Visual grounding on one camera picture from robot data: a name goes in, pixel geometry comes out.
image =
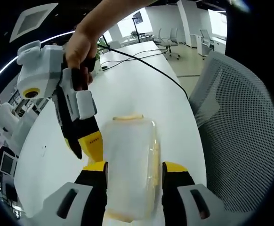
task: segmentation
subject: human arm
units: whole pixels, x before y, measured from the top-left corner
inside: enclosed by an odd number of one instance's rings
[[[156,0],[103,0],[77,25],[66,48],[68,67],[79,68],[85,58],[94,58],[97,40],[114,24]]]

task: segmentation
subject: yellow ring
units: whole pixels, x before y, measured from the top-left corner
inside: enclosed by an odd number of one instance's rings
[[[27,89],[27,90],[25,90],[23,92],[24,97],[26,97],[26,94],[30,93],[30,92],[37,92],[39,94],[40,93],[40,89],[39,88],[30,88],[30,89]]]

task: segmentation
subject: plastic food container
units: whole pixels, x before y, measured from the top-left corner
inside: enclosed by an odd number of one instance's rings
[[[142,116],[120,117],[101,132],[108,162],[106,213],[124,222],[148,218],[158,184],[155,123]]]

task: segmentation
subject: floor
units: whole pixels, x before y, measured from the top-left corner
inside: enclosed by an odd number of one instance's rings
[[[196,48],[184,44],[173,46],[171,50],[178,53],[181,58],[177,60],[175,57],[169,57],[168,62],[190,97],[204,67],[203,57],[198,54]]]

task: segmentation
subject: ceiling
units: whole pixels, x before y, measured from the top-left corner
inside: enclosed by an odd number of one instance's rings
[[[153,3],[151,6],[157,5],[173,5],[178,0],[159,0]],[[222,7],[222,3],[225,0],[203,0],[197,2],[199,8],[219,10],[211,5],[219,5]],[[19,15],[26,9],[44,5],[48,3],[54,3],[52,0],[17,0],[6,1],[2,7],[0,1],[0,69],[16,56],[17,50],[26,43],[34,40],[45,40],[49,37],[68,32],[73,30],[83,17],[90,12],[101,0],[72,0],[67,2],[60,2],[49,16],[44,20],[41,26],[23,36],[15,39],[11,43],[9,42],[11,33],[15,26],[15,23]],[[54,40],[59,45],[65,44],[68,37],[61,37]],[[4,87],[18,74],[20,67],[16,64],[12,64],[8,70],[0,75],[0,92]]]

